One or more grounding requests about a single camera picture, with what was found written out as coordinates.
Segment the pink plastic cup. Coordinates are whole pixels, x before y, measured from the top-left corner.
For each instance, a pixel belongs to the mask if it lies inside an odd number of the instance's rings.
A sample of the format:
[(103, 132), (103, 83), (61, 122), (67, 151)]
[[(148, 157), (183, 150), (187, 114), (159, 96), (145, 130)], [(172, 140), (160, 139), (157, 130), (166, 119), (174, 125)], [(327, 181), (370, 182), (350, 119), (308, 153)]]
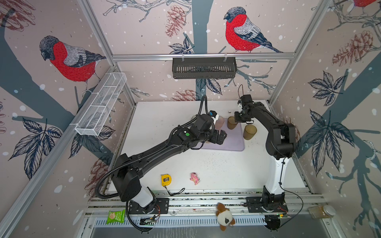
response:
[(218, 119), (215, 122), (215, 129), (220, 130), (225, 123), (225, 119), (222, 116), (218, 116)]

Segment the brown textured cup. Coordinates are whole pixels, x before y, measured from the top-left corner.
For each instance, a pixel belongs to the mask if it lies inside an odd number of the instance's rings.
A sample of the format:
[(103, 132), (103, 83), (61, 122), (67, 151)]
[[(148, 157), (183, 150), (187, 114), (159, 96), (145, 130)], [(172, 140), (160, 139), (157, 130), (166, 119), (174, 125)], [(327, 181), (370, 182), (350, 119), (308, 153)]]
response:
[(234, 117), (229, 117), (227, 121), (227, 128), (233, 130), (237, 126), (237, 122)]
[(244, 128), (243, 138), (245, 140), (251, 140), (257, 133), (257, 127), (254, 125), (246, 125)]

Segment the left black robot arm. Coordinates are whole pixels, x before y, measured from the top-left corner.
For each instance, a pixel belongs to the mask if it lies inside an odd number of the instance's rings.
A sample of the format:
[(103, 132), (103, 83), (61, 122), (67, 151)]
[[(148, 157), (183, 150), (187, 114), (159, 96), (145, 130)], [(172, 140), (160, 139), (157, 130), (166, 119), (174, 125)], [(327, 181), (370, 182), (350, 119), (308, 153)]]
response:
[(136, 154), (122, 154), (110, 171), (96, 184), (94, 195), (100, 199), (119, 197), (122, 202), (133, 201), (144, 214), (160, 210), (157, 199), (148, 187), (143, 187), (140, 179), (155, 166), (187, 150), (199, 150), (199, 143), (210, 142), (221, 145), (227, 137), (225, 131), (216, 129), (219, 115), (208, 110), (207, 97), (200, 101), (199, 111), (189, 122), (178, 125), (168, 138), (157, 146)]

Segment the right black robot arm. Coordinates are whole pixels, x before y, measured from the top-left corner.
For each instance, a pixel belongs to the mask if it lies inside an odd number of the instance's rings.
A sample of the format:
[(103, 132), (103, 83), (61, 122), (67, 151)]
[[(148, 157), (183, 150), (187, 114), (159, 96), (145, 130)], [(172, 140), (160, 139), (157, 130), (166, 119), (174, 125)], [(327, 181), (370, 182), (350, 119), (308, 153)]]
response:
[(243, 137), (250, 140), (258, 129), (258, 121), (268, 131), (265, 142), (266, 151), (272, 157), (269, 178), (262, 192), (261, 205), (267, 212), (272, 212), (285, 205), (284, 177), (285, 169), (296, 151), (296, 129), (293, 124), (285, 123), (274, 116), (261, 102), (254, 102), (250, 94), (239, 95), (238, 106), (241, 109), (234, 113), (237, 123), (245, 123)]

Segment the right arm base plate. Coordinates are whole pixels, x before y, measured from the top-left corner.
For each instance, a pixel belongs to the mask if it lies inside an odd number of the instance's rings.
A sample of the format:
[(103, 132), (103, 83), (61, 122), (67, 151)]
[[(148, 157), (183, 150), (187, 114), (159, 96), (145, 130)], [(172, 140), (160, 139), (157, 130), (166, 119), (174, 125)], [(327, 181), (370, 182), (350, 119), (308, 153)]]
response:
[(246, 197), (245, 202), (250, 213), (288, 213), (285, 202), (262, 201), (261, 197)]

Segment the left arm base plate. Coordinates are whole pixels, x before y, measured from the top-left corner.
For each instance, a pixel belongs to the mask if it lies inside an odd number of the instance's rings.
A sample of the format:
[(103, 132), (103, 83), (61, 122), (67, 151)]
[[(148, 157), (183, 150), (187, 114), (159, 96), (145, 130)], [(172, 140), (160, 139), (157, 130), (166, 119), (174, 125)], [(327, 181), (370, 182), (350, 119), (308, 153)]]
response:
[(168, 198), (155, 198), (146, 208), (141, 207), (132, 200), (129, 202), (129, 205), (126, 206), (126, 210), (130, 215), (167, 214), (168, 209)]

